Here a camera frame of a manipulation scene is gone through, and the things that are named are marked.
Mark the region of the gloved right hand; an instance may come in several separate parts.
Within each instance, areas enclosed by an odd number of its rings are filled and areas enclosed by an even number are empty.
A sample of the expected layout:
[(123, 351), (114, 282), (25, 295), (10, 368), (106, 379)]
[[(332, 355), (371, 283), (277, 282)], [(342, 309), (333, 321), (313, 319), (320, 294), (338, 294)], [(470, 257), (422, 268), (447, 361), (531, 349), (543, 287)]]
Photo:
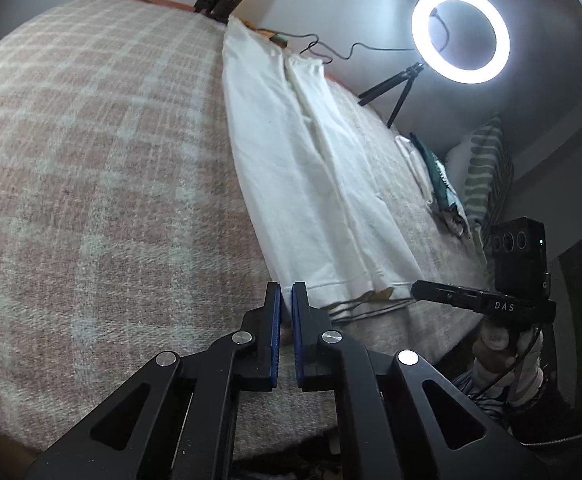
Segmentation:
[(532, 400), (544, 382), (540, 366), (543, 342), (541, 330), (516, 336), (512, 330), (484, 318), (472, 348), (471, 393), (493, 399), (504, 393), (515, 408)]

